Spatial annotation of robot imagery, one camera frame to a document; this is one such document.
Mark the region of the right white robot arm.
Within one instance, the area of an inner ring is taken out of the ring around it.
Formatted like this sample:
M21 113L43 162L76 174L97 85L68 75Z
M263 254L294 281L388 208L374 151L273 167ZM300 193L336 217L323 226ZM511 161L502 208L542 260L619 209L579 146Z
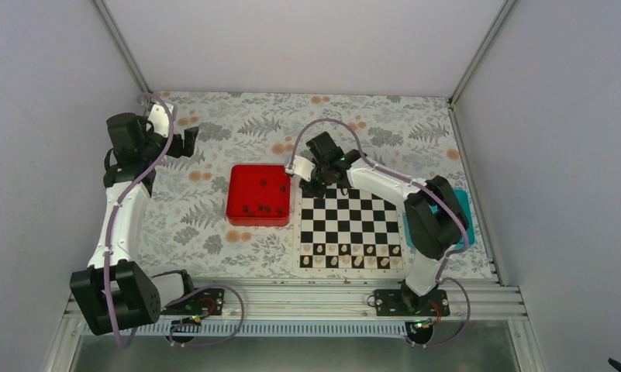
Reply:
M449 181L441 176L424 180L399 174L360 148L344 152L327 132L306 146L312 157L293 154L286 170L300 177L302 190L322 197L332 185L355 188L402 210L415 254L401 283L401 303L410 315L424 313L439 287L447 258L467 239L469 221Z

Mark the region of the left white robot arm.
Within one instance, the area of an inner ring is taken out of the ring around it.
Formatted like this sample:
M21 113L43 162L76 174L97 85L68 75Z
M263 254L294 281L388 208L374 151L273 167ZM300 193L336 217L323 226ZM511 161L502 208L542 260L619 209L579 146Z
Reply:
M186 270L149 276L136 262L140 232L153 194L154 164L164 156L193 155L198 130L175 134L175 108L155 104L146 116L126 112L107 119L112 148L105 155L106 210L102 231L85 269L70 289L90 332L103 336L158 321L166 305L190 312L197 292Z

